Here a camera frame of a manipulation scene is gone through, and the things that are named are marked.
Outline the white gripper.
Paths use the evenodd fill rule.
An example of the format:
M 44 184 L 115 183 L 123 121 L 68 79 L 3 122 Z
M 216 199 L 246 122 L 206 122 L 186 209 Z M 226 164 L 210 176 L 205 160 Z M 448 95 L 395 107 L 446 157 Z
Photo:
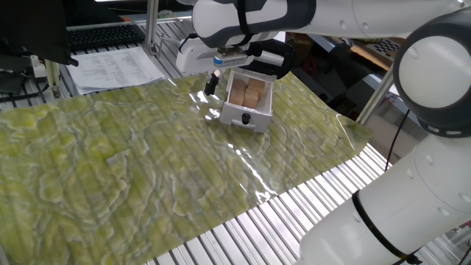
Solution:
M 189 38 L 180 41 L 176 66 L 184 76 L 213 72 L 204 89 L 205 95 L 210 96 L 219 84 L 219 69 L 236 67 L 236 60 L 223 60 L 217 48 L 207 47 L 199 38 Z

